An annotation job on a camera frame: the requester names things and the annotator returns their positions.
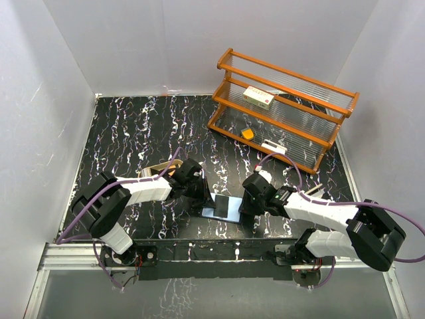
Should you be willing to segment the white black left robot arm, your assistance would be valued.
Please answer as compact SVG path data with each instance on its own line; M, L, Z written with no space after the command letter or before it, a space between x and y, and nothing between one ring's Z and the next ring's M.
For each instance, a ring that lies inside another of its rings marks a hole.
M77 193L70 212L93 239L111 248L116 260L130 265L136 260L137 249L133 239L118 223L124 209L138 203L180 197L191 199L194 208L215 207L203 168L191 158L169 161L158 174L141 179L102 172Z

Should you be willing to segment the black credit card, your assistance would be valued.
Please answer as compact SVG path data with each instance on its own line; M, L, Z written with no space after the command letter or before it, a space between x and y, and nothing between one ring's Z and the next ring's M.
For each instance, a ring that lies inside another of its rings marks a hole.
M215 208L213 213L215 217L222 217L222 218L228 217L228 200L229 198L227 196L223 196L223 195L215 196L215 199L214 199Z

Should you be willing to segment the stack of credit cards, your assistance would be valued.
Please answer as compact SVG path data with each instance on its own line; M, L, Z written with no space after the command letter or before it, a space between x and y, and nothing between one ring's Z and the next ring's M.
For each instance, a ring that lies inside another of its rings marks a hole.
M143 168L138 173L138 178L151 177L151 176L152 176L152 172L151 172L151 168L150 167Z

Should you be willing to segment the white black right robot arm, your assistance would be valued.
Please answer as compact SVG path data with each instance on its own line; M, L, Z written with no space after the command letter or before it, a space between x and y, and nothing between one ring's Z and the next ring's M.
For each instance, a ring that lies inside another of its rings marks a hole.
M283 261L309 264L323 257L348 257L386 272L406 238L398 223L371 201L336 203L315 199L293 187L276 189L267 171L253 173L242 186L241 213L269 213L327 227L326 231L306 229L294 245L277 254Z

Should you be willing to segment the beige oval plastic tray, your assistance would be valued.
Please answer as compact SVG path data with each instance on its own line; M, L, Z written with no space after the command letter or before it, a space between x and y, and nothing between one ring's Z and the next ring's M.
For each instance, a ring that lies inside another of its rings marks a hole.
M164 169L168 174L173 174L173 172L183 164L183 161L180 159L174 159L173 161L167 161L164 163L159 163L156 165L149 166L151 168L152 176L159 175Z

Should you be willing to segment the black blue card holder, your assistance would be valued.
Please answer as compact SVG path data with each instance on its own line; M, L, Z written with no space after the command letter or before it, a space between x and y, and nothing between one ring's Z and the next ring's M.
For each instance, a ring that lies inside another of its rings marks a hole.
M216 195L220 195L220 194L213 193L212 198L215 199ZM239 208L240 204L242 203L242 198L241 197L233 197L233 196L227 196L227 197L229 198L229 200L228 200L228 217L227 218L215 217L213 215L214 209L211 209L211 208L203 208L203 210L201 212L201 217L208 218L208 219L215 219L215 220L218 220L218 221L224 221L224 222L228 222L228 223L236 223L236 224L241 223L241 215L238 212L238 208Z

